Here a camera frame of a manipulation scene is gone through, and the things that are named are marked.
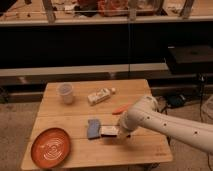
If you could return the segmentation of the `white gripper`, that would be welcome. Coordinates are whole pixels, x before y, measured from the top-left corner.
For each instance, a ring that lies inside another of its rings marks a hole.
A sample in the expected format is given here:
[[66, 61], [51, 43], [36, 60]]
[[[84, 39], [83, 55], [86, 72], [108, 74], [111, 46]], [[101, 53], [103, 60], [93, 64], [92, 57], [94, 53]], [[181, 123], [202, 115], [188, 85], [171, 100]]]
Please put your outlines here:
[[127, 138], [131, 134], [131, 130], [126, 125], [126, 113], [122, 113], [118, 120], [118, 137]]

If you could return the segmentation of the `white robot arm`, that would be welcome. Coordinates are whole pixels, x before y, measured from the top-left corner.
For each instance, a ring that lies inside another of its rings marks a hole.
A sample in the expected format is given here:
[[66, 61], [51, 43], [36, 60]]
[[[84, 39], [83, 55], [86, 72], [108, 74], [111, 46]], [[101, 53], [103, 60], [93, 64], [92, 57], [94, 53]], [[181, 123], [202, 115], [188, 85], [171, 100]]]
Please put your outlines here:
[[119, 136], [126, 137], [143, 127], [213, 155], [213, 125], [164, 115], [157, 109], [158, 102], [153, 96], [142, 96], [121, 114]]

